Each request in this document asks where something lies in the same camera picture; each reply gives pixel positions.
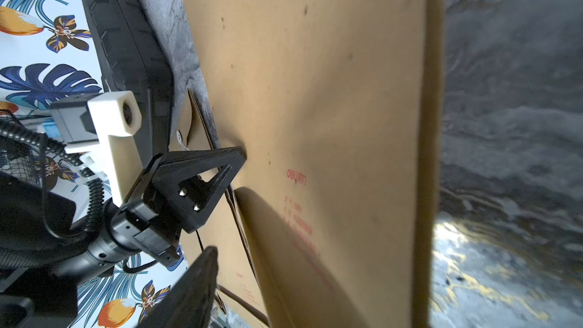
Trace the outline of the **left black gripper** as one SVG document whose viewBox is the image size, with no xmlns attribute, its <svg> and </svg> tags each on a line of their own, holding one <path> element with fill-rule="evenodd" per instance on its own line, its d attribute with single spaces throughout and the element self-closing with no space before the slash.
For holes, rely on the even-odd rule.
<svg viewBox="0 0 583 328">
<path fill-rule="evenodd" d="M 158 154 L 122 201 L 110 200 L 109 234 L 126 251 L 144 252 L 165 267 L 176 265 L 181 230 L 209 220 L 246 162 L 242 147 Z"/>
</svg>

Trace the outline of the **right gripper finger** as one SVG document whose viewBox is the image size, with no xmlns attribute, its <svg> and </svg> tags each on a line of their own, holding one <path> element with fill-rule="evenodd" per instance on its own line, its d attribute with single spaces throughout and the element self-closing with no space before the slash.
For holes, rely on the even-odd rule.
<svg viewBox="0 0 583 328">
<path fill-rule="evenodd" d="M 207 327 L 215 300 L 218 250 L 205 248 L 139 327 Z"/>
</svg>

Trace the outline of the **brown kraft file bag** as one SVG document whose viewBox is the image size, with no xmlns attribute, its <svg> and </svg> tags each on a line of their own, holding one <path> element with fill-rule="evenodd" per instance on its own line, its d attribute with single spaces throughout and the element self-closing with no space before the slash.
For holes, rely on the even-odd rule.
<svg viewBox="0 0 583 328">
<path fill-rule="evenodd" d="M 178 127 L 169 149 L 211 150 L 209 132 L 191 91 L 185 93 Z M 268 327 L 266 308 L 247 256 L 231 200 L 223 195 L 206 224 L 181 236 L 183 252 L 190 264 L 208 246 L 218 250 L 219 272 L 216 305 L 227 327 Z"/>
<path fill-rule="evenodd" d="M 270 326 L 428 326 L 445 0 L 184 4 Z"/>
</svg>

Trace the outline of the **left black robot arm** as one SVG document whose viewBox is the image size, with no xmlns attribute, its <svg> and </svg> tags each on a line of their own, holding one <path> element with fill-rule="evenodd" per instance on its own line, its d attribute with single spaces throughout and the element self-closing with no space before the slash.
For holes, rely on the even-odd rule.
<svg viewBox="0 0 583 328">
<path fill-rule="evenodd" d="M 139 168 L 129 196 L 116 206 L 63 143 L 7 120 L 1 137 L 80 167 L 90 192 L 87 215 L 74 223 L 73 201 L 2 173 L 3 327 L 69 326 L 78 315 L 78 287 L 139 253 L 152 264 L 177 264 L 182 232 L 206 223 L 246 161 L 239 147 L 160 154 Z"/>
</svg>

